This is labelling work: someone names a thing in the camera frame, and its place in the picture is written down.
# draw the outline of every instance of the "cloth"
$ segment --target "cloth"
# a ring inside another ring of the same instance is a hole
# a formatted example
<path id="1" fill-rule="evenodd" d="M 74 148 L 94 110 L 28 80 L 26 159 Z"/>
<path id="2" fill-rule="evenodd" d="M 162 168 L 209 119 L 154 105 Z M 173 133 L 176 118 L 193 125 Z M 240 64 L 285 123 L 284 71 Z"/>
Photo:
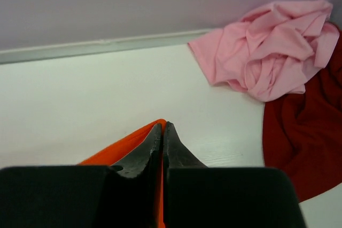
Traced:
<path id="1" fill-rule="evenodd" d="M 260 101 L 304 93 L 339 37 L 325 22 L 331 10 L 324 0 L 270 3 L 189 47 L 211 85 L 226 82 Z"/>
<path id="2" fill-rule="evenodd" d="M 286 172 L 300 201 L 342 182 L 342 39 L 304 95 L 266 103 L 265 165 Z"/>
<path id="3" fill-rule="evenodd" d="M 156 121 L 153 121 L 150 124 L 147 124 L 146 126 L 139 128 L 138 130 L 134 131 L 130 135 L 122 138 L 121 140 L 117 141 L 116 143 L 111 144 L 107 148 L 104 148 L 103 150 L 99 151 L 95 155 L 89 157 L 88 159 L 82 161 L 79 165 L 106 165 L 111 166 L 112 164 L 119 161 L 121 158 L 126 156 L 128 153 L 130 153 L 132 150 L 134 150 L 139 144 L 141 144 L 145 137 L 149 134 L 151 129 L 155 124 L 161 124 L 162 131 L 164 132 L 166 121 L 163 119 L 159 119 Z M 157 218 L 156 222 L 158 223 L 159 228 L 165 228 L 164 224 L 164 216 L 163 216 L 163 173 L 162 168 L 160 169 L 160 191 L 159 191 L 159 198 L 158 205 L 159 209 L 157 209 Z"/>

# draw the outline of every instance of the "dark red fabric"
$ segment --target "dark red fabric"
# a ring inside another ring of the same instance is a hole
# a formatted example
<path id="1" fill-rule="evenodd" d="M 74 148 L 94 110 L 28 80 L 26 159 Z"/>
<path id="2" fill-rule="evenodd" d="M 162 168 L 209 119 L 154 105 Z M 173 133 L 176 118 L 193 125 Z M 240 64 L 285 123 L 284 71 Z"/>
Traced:
<path id="1" fill-rule="evenodd" d="M 342 182 L 341 37 L 327 67 L 305 88 L 304 95 L 266 103 L 262 135 L 265 165 L 286 172 L 300 201 Z"/>

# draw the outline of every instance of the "crumpled pink fabric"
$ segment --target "crumpled pink fabric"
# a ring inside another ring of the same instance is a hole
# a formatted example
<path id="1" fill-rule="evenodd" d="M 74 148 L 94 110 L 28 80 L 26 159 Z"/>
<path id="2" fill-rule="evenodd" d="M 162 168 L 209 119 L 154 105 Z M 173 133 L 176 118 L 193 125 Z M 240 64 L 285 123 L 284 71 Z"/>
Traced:
<path id="1" fill-rule="evenodd" d="M 326 22 L 331 10 L 325 0 L 273 2 L 189 46 L 211 85 L 227 82 L 260 101 L 304 93 L 339 37 Z"/>

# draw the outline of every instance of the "white table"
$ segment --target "white table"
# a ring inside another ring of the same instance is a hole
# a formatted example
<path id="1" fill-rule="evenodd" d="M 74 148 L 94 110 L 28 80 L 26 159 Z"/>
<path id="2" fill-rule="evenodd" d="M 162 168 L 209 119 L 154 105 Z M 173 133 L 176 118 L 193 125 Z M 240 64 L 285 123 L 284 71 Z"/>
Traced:
<path id="1" fill-rule="evenodd" d="M 158 118 L 210 167 L 263 166 L 263 104 L 210 87 L 186 45 L 0 66 L 0 168 L 76 164 Z M 342 186 L 301 203 L 342 227 Z"/>

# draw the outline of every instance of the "red towel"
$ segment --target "red towel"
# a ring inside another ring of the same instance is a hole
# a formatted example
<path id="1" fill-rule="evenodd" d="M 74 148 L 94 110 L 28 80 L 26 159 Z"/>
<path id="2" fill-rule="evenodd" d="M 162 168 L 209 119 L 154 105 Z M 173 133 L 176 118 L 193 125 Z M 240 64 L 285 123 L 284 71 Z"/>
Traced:
<path id="1" fill-rule="evenodd" d="M 266 103 L 262 135 L 265 165 L 287 173 L 300 201 L 342 182 L 341 38 L 305 87 L 304 95 Z"/>

